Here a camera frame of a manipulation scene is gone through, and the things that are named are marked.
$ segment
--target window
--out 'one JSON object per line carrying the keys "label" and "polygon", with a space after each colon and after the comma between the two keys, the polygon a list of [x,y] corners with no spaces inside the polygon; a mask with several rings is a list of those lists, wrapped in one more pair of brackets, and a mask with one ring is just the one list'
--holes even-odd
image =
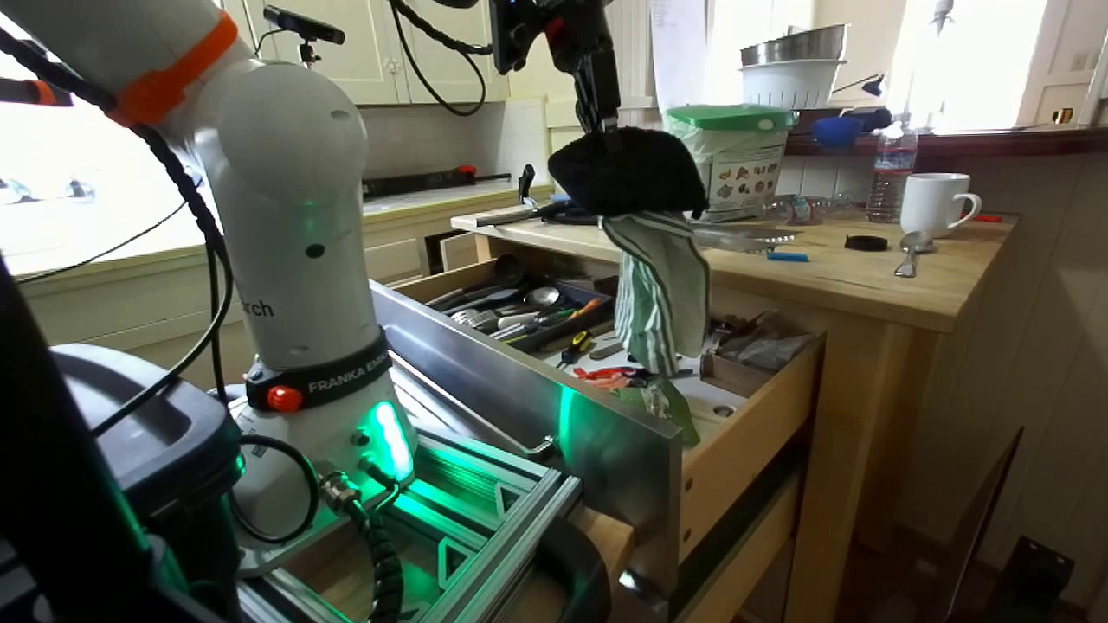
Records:
{"label": "window", "polygon": [[890,108],[933,133],[1016,127],[1047,0],[907,0]]}
{"label": "window", "polygon": [[663,108],[733,104],[739,52],[809,23],[813,0],[652,0]]}
{"label": "window", "polygon": [[[30,81],[0,55],[2,81]],[[15,273],[87,260],[180,205],[148,150],[91,104],[30,108],[0,102],[0,252]],[[114,252],[194,247],[187,213]]]}

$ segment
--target cup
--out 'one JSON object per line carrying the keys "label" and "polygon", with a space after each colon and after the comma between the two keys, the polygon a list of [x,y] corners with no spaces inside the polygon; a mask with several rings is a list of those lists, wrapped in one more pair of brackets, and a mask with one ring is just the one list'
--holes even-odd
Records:
{"label": "cup", "polygon": [[980,213],[970,172],[911,172],[903,185],[899,229],[920,240],[945,237]]}

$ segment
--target bottle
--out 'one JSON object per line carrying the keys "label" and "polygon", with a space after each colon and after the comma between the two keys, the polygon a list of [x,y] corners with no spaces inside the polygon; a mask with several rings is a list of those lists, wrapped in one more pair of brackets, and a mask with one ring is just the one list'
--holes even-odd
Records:
{"label": "bottle", "polygon": [[903,185],[914,169],[920,138],[907,127],[907,115],[877,134],[868,223],[898,223]]}

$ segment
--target table leg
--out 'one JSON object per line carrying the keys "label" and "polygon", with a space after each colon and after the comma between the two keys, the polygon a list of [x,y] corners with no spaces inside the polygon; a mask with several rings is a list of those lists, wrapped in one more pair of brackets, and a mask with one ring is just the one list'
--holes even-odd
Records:
{"label": "table leg", "polygon": [[914,357],[914,330],[837,314],[825,341],[825,373],[808,462],[790,623],[832,623],[851,552],[851,533],[877,456],[885,408]]}
{"label": "table leg", "polygon": [[868,552],[885,552],[898,530],[903,470],[911,462],[914,427],[920,417],[934,348],[934,332],[914,332],[899,373],[885,370],[885,404],[882,419],[877,422],[868,462],[873,468],[866,473],[862,510],[854,524],[854,542]]}

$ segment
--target green light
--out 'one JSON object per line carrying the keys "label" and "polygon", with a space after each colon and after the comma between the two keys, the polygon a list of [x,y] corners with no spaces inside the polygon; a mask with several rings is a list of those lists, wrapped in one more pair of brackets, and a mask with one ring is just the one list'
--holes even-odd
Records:
{"label": "green light", "polygon": [[561,390],[558,390],[558,438],[553,438],[561,454],[574,452],[570,439],[579,438],[579,404],[582,404],[582,395],[574,389],[561,386]]}
{"label": "green light", "polygon": [[409,480],[417,470],[404,427],[409,427],[404,417],[391,401],[369,404],[369,413],[362,419],[362,433],[375,439],[368,452],[369,456],[362,456],[362,462],[369,462],[391,480]]}

